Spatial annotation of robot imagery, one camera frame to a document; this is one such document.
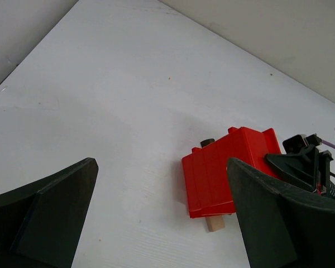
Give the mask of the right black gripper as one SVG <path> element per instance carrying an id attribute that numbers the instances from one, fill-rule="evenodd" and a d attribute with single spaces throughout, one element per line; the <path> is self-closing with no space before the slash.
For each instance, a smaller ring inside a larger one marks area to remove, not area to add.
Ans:
<path id="1" fill-rule="evenodd" d="M 284 182 L 335 200 L 335 184 L 331 182 L 333 157 L 329 151 L 305 147 L 299 153 L 266 154 L 265 160 Z"/>

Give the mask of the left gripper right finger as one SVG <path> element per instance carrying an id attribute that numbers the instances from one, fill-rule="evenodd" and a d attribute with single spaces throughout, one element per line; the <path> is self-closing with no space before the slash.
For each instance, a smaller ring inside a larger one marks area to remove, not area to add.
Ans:
<path id="1" fill-rule="evenodd" d="M 227 175 L 251 267 L 335 267 L 335 200 L 231 158 Z"/>

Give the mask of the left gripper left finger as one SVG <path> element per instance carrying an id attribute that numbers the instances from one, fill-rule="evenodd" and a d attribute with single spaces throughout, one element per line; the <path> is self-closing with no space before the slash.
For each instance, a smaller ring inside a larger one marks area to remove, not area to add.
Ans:
<path id="1" fill-rule="evenodd" d="M 71 267 L 97 175 L 86 158 L 0 194 L 0 267 Z"/>

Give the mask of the light long wood block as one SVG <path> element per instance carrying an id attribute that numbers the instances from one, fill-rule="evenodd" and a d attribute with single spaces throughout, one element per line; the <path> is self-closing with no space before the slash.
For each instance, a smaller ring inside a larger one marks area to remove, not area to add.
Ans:
<path id="1" fill-rule="evenodd" d="M 208 231 L 215 232 L 225 228 L 223 216 L 209 216 L 205 218 Z"/>

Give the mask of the red plastic bin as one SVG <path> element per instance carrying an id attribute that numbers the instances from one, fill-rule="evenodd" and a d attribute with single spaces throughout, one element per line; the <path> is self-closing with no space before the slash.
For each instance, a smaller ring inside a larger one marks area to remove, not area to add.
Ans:
<path id="1" fill-rule="evenodd" d="M 227 135 L 207 145 L 192 148 L 182 158 L 190 218 L 235 213 L 227 175 L 227 163 L 237 158 L 263 173 L 276 177 L 265 161 L 266 154 L 280 154 L 274 129 L 262 132 L 231 127 Z"/>

